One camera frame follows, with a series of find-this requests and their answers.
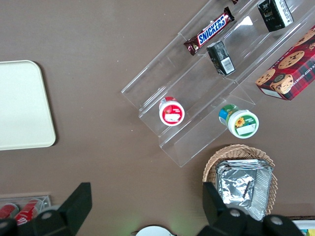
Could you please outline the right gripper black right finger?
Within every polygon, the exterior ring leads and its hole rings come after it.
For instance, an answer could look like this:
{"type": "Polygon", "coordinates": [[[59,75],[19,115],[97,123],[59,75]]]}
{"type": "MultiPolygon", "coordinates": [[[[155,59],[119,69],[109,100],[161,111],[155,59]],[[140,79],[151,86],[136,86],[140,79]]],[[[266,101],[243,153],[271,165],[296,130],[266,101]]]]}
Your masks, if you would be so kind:
{"type": "Polygon", "coordinates": [[[228,208],[211,182],[203,183],[203,209],[209,225],[203,236],[301,236],[299,228],[287,217],[267,215],[253,219],[237,208],[228,208]]]}

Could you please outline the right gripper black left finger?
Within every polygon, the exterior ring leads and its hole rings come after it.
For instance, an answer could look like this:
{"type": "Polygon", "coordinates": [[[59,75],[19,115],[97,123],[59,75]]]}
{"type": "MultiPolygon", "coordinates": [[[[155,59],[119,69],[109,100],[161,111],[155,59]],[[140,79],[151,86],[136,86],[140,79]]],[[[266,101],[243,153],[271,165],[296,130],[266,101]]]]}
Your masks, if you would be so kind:
{"type": "Polygon", "coordinates": [[[18,226],[14,219],[0,221],[2,236],[75,236],[92,209],[89,182],[83,182],[57,210],[48,210],[18,226]]]}

